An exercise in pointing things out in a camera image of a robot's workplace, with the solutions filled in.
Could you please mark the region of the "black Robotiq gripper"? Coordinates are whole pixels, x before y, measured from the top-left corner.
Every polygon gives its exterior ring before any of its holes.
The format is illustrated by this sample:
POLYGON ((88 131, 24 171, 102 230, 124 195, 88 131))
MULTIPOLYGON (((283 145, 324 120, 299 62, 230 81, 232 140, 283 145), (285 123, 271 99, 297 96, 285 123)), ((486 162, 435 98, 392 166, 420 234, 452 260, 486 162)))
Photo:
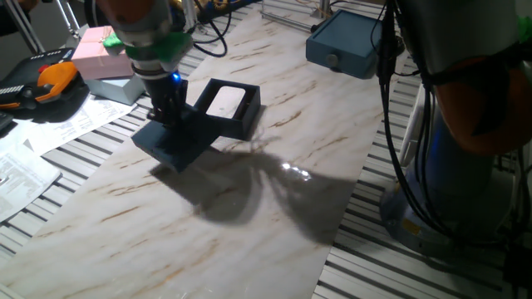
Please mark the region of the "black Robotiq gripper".
POLYGON ((188 81, 178 74, 169 74, 156 80, 143 80, 143 83, 153 105, 148 118, 162 125, 182 125, 188 81))

